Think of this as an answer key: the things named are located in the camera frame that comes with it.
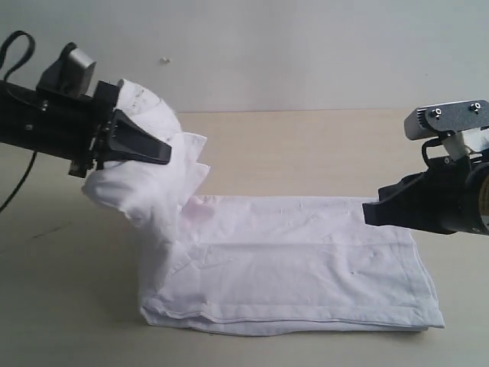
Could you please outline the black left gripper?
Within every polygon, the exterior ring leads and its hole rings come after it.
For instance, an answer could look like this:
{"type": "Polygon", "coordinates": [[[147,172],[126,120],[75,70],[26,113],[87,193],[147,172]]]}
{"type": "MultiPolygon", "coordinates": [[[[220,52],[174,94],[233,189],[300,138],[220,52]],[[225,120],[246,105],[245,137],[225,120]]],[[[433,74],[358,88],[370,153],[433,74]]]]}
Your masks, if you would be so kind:
{"type": "Polygon", "coordinates": [[[84,178],[93,168],[93,142],[101,130],[99,163],[170,163],[172,147],[116,109],[120,88],[98,82],[93,96],[73,98],[1,83],[1,142],[62,158],[69,175],[84,178]]]}

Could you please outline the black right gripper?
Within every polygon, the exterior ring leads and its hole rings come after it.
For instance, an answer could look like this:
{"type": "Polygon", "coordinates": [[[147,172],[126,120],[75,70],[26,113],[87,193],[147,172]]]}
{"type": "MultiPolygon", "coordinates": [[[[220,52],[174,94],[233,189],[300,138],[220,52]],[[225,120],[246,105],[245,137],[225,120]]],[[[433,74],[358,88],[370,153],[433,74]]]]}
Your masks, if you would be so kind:
{"type": "Polygon", "coordinates": [[[423,157],[427,170],[381,187],[362,204],[364,222],[450,235],[488,234],[488,161],[423,157]]]}

